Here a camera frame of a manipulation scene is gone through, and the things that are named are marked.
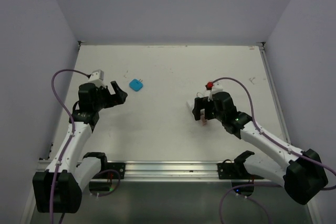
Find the blue plug adapter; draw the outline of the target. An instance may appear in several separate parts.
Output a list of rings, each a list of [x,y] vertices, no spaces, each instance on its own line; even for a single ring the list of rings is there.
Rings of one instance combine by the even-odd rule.
[[[138,92],[143,88],[143,83],[141,79],[133,79],[129,83],[129,87],[135,91]]]

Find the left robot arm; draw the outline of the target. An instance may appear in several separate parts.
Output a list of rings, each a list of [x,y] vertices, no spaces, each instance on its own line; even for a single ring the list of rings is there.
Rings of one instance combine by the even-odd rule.
[[[78,101],[73,105],[66,137],[55,158],[43,172],[33,176],[36,207],[42,213],[71,213],[78,211],[82,193],[94,178],[122,180],[124,168],[113,167],[103,152],[82,149],[91,137],[102,109],[125,103],[127,93],[116,81],[111,82],[114,93],[108,87],[87,82],[79,86]]]

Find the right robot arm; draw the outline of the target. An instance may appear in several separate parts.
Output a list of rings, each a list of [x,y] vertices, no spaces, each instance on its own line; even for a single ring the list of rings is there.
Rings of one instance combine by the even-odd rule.
[[[303,151],[271,136],[255,124],[250,115],[236,109],[229,93],[218,92],[211,98],[197,97],[187,105],[195,120],[216,119],[226,132],[265,154],[261,157],[253,151],[244,151],[231,164],[219,163],[219,170],[231,173],[235,178],[268,179],[283,187],[301,205],[309,202],[328,184],[317,152],[312,149]]]

